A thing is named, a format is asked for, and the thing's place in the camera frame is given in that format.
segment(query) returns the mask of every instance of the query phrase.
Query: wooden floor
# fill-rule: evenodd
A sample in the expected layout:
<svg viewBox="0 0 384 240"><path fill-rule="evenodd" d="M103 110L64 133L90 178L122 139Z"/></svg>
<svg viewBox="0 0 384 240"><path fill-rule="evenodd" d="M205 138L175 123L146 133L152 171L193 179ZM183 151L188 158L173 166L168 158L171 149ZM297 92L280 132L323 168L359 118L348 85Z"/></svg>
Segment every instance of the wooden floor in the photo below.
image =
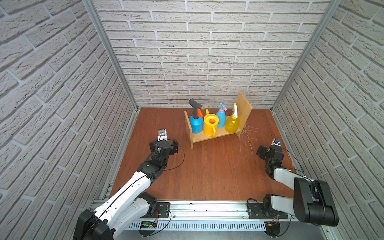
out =
<svg viewBox="0 0 384 240"><path fill-rule="evenodd" d="M192 109L142 108L136 121L127 151L114 182L111 195L116 193L134 174L150 153L149 142L157 138L160 128L167 129L169 139L175 138L185 150L185 161L177 169L164 172L147 192L157 199L167 200L262 200L265 194L293 197L293 191L270 179L265 173L265 161L256 151L259 145L269 147L273 138L281 135L268 109L253 109L247 121L247 133L240 137L227 135L194 143L191 149L185 131L184 110ZM292 168L284 150L283 166ZM183 150L169 157L168 168L179 165Z"/></svg>

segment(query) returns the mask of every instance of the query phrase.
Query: plastic bottle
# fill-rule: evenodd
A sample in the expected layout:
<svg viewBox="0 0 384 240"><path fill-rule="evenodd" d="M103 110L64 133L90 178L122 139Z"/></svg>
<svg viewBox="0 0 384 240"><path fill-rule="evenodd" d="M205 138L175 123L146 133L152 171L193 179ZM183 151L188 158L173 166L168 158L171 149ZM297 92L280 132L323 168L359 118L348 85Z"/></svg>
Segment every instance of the plastic bottle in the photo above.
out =
<svg viewBox="0 0 384 240"><path fill-rule="evenodd" d="M218 117L218 128L221 128L225 125L225 112L227 108L224 104L220 103L220 109L217 111L216 116Z"/></svg>
<svg viewBox="0 0 384 240"><path fill-rule="evenodd" d="M239 120L237 119L237 105L233 104L233 114L225 123L225 130L229 133L234 133L239 128Z"/></svg>
<svg viewBox="0 0 384 240"><path fill-rule="evenodd" d="M193 107L193 114L189 118L192 133L199 133L203 130L203 114L201 113L201 110L204 110L205 108L203 105L192 99L189 100L189 104Z"/></svg>

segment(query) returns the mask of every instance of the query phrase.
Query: wooden shelf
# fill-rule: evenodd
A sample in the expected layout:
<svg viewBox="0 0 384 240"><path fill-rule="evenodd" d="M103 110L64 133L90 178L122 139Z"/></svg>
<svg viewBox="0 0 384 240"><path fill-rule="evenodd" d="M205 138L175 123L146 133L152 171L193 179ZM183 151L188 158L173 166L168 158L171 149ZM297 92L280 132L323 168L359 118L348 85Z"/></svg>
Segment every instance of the wooden shelf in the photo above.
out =
<svg viewBox="0 0 384 240"><path fill-rule="evenodd" d="M239 128L234 133L236 133L237 136L239 137L241 135L241 132L243 131L243 127L245 123L247 122L248 116L251 113L252 105L248 102L248 100L245 98L242 92L239 92L239 95L236 100L236 105L238 108L238 119L240 124L239 124ZM204 134L203 131L199 133L192 133L192 127L189 122L187 111L184 111L184 115L185 115L185 126L186 126L187 135L189 138L189 143L191 148L193 148L193 143L195 142L201 142L201 141L216 138L216 137L222 137L225 135L234 134L234 133L227 132L224 127L217 129L215 137L207 136Z"/></svg>

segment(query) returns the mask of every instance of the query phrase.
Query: mounting plate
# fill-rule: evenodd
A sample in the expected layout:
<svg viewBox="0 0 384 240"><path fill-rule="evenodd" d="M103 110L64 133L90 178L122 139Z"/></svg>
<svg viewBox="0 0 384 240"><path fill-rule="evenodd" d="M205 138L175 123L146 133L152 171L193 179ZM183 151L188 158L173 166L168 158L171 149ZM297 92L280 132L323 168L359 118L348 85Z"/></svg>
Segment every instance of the mounting plate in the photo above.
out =
<svg viewBox="0 0 384 240"><path fill-rule="evenodd" d="M247 212L249 219L271 219L270 217L264 216L262 213L261 207L263 206L263 203L248 203L248 205ZM279 214L279 219L288 219L288 214Z"/></svg>

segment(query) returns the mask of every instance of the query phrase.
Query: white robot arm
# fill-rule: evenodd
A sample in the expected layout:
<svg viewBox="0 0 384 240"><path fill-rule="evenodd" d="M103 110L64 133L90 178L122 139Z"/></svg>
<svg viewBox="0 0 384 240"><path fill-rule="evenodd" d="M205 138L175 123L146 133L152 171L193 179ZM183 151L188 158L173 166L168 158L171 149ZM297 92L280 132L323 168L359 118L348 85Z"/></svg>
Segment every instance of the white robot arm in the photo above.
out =
<svg viewBox="0 0 384 240"><path fill-rule="evenodd" d="M117 193L93 212L80 214L73 240L113 240L136 219L153 215L157 199L143 191L163 173L178 144L175 139L173 144L168 142L166 130L160 129L149 146L150 155Z"/></svg>

